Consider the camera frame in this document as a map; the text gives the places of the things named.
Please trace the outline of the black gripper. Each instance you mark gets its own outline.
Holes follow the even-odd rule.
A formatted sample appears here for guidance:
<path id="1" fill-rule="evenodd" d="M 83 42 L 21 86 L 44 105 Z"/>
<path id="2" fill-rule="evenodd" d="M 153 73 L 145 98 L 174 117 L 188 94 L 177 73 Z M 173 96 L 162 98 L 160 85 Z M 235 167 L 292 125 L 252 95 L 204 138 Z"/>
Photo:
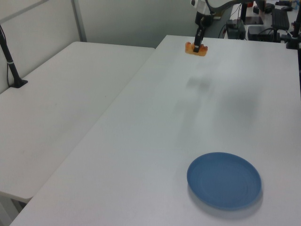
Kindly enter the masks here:
<path id="1" fill-rule="evenodd" d="M 213 24 L 213 15 L 203 15 L 199 12 L 196 13 L 195 24 L 198 26 L 195 39 L 193 52 L 198 53 L 202 44 L 206 27 L 210 27 Z"/>

